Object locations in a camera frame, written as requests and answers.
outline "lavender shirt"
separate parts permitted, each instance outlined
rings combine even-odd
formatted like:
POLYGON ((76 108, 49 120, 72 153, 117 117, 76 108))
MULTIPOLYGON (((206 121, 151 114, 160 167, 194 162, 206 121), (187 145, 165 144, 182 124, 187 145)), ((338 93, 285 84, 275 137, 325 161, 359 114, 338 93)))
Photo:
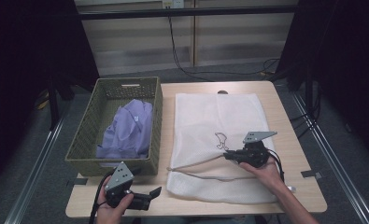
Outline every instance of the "lavender shirt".
POLYGON ((144 159, 149 154, 152 104, 133 100, 119 107, 106 128, 103 143, 96 149, 97 159, 144 159))

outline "gray floor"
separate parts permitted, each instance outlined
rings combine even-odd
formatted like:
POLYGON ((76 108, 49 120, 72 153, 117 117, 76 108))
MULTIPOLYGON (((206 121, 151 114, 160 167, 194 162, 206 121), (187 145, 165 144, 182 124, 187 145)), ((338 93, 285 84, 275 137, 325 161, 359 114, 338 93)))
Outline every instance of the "gray floor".
MULTIPOLYGON (((251 73, 262 69, 263 65, 261 63, 247 63, 199 67, 188 70, 197 72, 221 72, 220 74, 208 73, 197 75, 214 81, 240 81, 261 80, 264 77, 259 74, 228 75, 226 71, 231 73, 251 73)), ((202 81, 188 77, 178 69, 121 76, 158 76, 161 77, 164 83, 202 81)), ((301 114, 292 98, 291 92, 288 92, 285 84, 286 81, 284 79, 277 81, 275 83, 277 92, 289 118, 296 118, 301 114)), ((298 93, 303 94, 304 89, 301 88, 298 93)), ((35 190, 31 192, 30 201, 24 206, 24 214, 22 217, 19 217, 21 223, 87 223, 86 218, 73 219, 65 215, 64 209, 67 205, 77 172, 64 161, 64 156, 77 130, 89 99, 90 95, 88 93, 79 91, 73 101, 60 102, 62 113, 66 108, 67 115, 60 134, 45 162, 42 175, 34 184, 35 190)), ((303 120, 298 119, 293 122, 292 126, 296 127, 301 122, 303 120)), ((318 125, 324 132, 354 186, 369 207, 369 154, 362 140, 356 134, 347 131, 343 118, 335 111, 334 106, 330 105, 328 100, 324 98, 321 101, 318 125)), ((6 170, 0 176, 0 223, 6 221, 12 205, 21 194, 28 174, 32 171, 38 154, 41 148, 43 148, 48 134, 50 134, 49 126, 49 110, 47 108, 35 110, 28 122, 26 137, 23 138, 21 146, 11 158, 9 166, 6 167, 6 170)), ((306 126, 303 124, 299 128, 296 128, 295 131, 300 134, 305 128, 306 126)), ((312 132, 308 131, 299 141, 312 170, 314 172, 321 172, 323 175, 323 178, 319 179, 318 183, 328 204, 328 209, 322 214, 315 214, 315 217, 321 223, 362 223, 358 213, 353 208, 351 200, 339 183, 332 166, 320 150, 319 144, 313 137, 312 132)), ((290 223, 285 215, 279 215, 279 217, 281 223, 290 223)), ((277 223, 276 216, 265 216, 265 218, 270 219, 269 223, 277 223)))

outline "white cloth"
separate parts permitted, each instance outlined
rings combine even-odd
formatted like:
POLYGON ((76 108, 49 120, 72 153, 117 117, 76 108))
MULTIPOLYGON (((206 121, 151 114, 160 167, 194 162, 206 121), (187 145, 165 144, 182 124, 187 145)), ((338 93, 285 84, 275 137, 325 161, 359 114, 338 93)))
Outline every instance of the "white cloth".
MULTIPOLYGON (((222 143, 228 147, 225 149, 242 149, 248 132, 266 131, 268 125, 256 94, 177 94, 170 169, 190 167, 169 172, 167 190, 207 202, 275 202, 276 197, 258 179, 234 162, 223 157, 208 161, 222 155, 222 143), (223 133, 226 139, 216 133, 223 133)), ((263 142, 274 150, 272 138, 263 142)))

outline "wicker basket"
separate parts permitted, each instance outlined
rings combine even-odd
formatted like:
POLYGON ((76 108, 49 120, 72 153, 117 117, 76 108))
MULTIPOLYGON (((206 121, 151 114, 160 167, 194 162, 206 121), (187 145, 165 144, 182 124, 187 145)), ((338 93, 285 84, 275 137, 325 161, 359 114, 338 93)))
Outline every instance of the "wicker basket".
POLYGON ((121 161, 129 168, 140 167, 141 175, 157 175, 162 103, 163 94, 158 77, 99 78, 65 160, 84 176, 105 175, 121 161), (96 147, 102 143, 104 132, 114 119, 118 107, 128 104, 133 99, 153 105, 148 157, 122 160, 96 159, 96 147))

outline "human hand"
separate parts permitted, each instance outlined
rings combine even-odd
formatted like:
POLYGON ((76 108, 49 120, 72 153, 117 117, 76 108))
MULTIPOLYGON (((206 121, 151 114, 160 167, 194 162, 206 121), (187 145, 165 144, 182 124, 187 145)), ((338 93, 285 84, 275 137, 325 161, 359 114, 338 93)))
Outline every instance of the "human hand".
POLYGON ((106 201, 106 192, 105 187, 108 183, 108 180, 111 178, 109 176, 103 186, 100 189, 99 197, 97 199, 97 203, 101 204, 99 209, 97 210, 97 223, 98 224, 118 224, 121 222, 121 217, 125 213, 126 208, 128 208, 129 204, 131 204, 134 195, 128 194, 121 200, 120 204, 116 208, 110 207, 106 201))
POLYGON ((241 162, 239 166, 254 174, 269 189, 273 189, 283 183, 279 171, 277 170, 275 160, 272 157, 269 157, 266 164, 260 168, 255 168, 246 162, 241 162))

